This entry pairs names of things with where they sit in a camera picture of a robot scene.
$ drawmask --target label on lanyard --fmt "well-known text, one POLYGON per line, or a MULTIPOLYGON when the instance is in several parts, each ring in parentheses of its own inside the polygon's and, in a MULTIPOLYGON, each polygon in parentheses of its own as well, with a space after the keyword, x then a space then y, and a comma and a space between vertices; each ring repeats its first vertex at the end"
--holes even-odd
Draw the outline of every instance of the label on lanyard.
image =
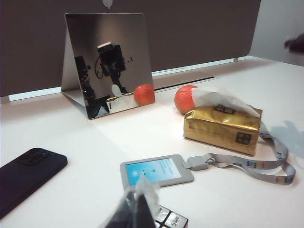
POLYGON ((258 160, 249 160, 246 158, 241 158, 231 155, 223 154, 214 154, 207 153, 204 156, 198 156, 189 158, 185 162, 184 166, 190 168, 193 171, 199 169, 205 169, 206 166, 202 166, 202 163, 213 164, 219 168, 238 168, 245 172, 247 175, 270 183, 287 185, 293 182, 295 177, 295 169, 292 165, 287 162, 288 158, 288 149, 285 145, 277 138, 273 137, 265 125, 261 122, 260 126, 260 137, 265 139, 265 141, 271 141, 275 146, 275 155, 276 161, 258 161, 258 160), (277 167, 281 167, 286 175, 270 175, 257 172, 256 170, 272 170, 277 167))

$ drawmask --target gold wrapping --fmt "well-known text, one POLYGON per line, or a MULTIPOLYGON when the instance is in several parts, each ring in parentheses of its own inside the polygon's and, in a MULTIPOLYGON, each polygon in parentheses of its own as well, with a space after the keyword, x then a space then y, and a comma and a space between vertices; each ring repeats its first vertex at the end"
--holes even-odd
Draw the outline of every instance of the gold wrapping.
POLYGON ((261 117, 223 105, 196 107, 185 114, 184 137, 254 155, 260 124, 261 117))

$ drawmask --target smartphone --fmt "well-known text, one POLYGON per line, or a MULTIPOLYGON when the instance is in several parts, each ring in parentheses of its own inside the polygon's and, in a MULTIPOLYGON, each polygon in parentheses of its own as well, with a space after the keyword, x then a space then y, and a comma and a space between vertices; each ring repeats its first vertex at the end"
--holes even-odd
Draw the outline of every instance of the smartphone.
POLYGON ((33 148, 0 168, 0 219, 67 165, 67 157, 33 148))

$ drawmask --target gray wall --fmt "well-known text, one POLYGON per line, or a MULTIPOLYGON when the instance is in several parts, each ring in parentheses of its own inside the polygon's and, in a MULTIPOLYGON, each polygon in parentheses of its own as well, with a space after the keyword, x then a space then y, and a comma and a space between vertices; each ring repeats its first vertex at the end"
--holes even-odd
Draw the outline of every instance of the gray wall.
MULTIPOLYGON (((152 71, 247 55, 260 0, 114 0, 143 13, 152 71)), ((61 85, 64 13, 106 12, 101 0, 3 0, 0 96, 61 85)))
POLYGON ((304 54, 284 42, 304 33, 304 0, 261 0, 250 55, 304 66, 304 54))

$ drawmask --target white tissue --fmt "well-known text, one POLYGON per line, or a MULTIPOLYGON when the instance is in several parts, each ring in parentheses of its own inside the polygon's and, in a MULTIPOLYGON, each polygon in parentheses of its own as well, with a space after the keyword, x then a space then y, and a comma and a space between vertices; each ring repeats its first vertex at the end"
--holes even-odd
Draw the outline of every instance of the white tissue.
POLYGON ((260 117, 252 107, 234 97, 230 92, 223 88, 217 87, 197 87, 192 88, 192 99, 195 107, 209 105, 224 105, 236 111, 244 111, 251 116, 260 117))

